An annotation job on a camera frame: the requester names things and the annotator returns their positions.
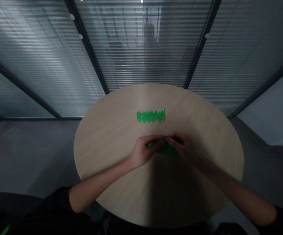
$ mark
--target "black sleeve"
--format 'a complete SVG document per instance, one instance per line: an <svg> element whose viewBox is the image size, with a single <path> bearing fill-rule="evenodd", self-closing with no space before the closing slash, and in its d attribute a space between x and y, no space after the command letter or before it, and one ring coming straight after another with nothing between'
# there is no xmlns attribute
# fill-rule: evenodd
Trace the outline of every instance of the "black sleeve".
<svg viewBox="0 0 283 235"><path fill-rule="evenodd" d="M61 187L57 189L54 193L50 194L46 199L44 199L41 204L32 211L32 213L74 213L70 204L69 190L70 187Z"/></svg>
<svg viewBox="0 0 283 235"><path fill-rule="evenodd" d="M257 229L261 235L265 234L283 234L283 208L275 206L277 210L277 216L275 221L267 226L257 226Z"/></svg>

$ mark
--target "gray floor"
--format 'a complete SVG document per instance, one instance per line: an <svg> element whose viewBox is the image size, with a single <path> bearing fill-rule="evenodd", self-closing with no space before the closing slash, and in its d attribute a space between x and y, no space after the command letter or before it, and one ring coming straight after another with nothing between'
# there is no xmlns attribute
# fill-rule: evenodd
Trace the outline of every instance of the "gray floor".
<svg viewBox="0 0 283 235"><path fill-rule="evenodd" d="M244 148L243 183L274 204L283 207L283 155L263 150L250 135L231 120ZM79 121L0 121L0 192L46 197L60 186L77 183L73 142ZM97 204L90 214L99 218ZM211 230L220 222L239 223L248 234L258 234L243 214L229 203L208 220Z"/></svg>

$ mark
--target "green paper leaf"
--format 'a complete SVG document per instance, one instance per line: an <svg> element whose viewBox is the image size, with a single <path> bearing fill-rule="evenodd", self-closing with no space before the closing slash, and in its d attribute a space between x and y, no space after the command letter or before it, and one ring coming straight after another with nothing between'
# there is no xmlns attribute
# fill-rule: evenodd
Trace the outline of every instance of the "green paper leaf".
<svg viewBox="0 0 283 235"><path fill-rule="evenodd" d="M8 230L9 230L9 228L10 228L10 225L11 225L11 224L9 224L9 225L3 230L3 232L2 232L0 235L5 235L5 234L8 232Z"/></svg>
<svg viewBox="0 0 283 235"><path fill-rule="evenodd" d="M161 121L161 112L158 112L157 119L158 121Z"/></svg>
<svg viewBox="0 0 283 235"><path fill-rule="evenodd" d="M150 123L150 113L149 112L146 112L146 119Z"/></svg>
<svg viewBox="0 0 283 235"><path fill-rule="evenodd" d="M146 123L146 113L145 113L145 112L143 112L143 113L141 114L141 117L142 117L142 121L143 121L144 123Z"/></svg>
<svg viewBox="0 0 283 235"><path fill-rule="evenodd" d="M173 146L169 145L165 139L162 140L164 140L165 143L156 151L156 153L170 157L179 157L177 150ZM155 142L148 144L148 148L151 148L153 145L155 145Z"/></svg>
<svg viewBox="0 0 283 235"><path fill-rule="evenodd" d="M165 109L164 109L164 111L161 112L161 118L162 118L162 120L165 119Z"/></svg>
<svg viewBox="0 0 283 235"><path fill-rule="evenodd" d="M149 115L150 115L150 120L153 122L153 111L152 110L150 111Z"/></svg>
<svg viewBox="0 0 283 235"><path fill-rule="evenodd" d="M138 120L139 122L141 122L141 114L140 114L140 111L136 112L136 114L137 114L137 120Z"/></svg>
<svg viewBox="0 0 283 235"><path fill-rule="evenodd" d="M157 115L158 115L158 113L157 113L157 111L155 111L153 113L153 122L155 122L157 120Z"/></svg>

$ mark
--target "right hand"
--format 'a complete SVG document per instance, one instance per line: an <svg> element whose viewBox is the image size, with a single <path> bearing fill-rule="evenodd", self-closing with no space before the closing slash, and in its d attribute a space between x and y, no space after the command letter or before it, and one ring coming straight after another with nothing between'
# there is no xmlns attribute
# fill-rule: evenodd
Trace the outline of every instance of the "right hand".
<svg viewBox="0 0 283 235"><path fill-rule="evenodd" d="M173 146L180 156L190 165L195 165L201 158L194 147L191 137L182 133L172 132L166 138L169 145Z"/></svg>

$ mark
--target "round wooden table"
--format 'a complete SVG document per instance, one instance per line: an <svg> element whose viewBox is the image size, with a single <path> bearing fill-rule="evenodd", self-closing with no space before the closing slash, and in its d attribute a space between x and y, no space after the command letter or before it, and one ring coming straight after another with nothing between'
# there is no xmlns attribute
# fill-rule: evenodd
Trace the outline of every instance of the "round wooden table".
<svg viewBox="0 0 283 235"><path fill-rule="evenodd" d="M139 123L137 111L161 111L165 120ZM100 99L80 122L74 141L78 174L85 179L126 158L139 136L190 135L198 150L237 180L244 155L239 137L224 114L201 96L164 84L140 84ZM175 228L204 221L228 199L204 175L179 157L154 154L98 198L105 209L137 225Z"/></svg>

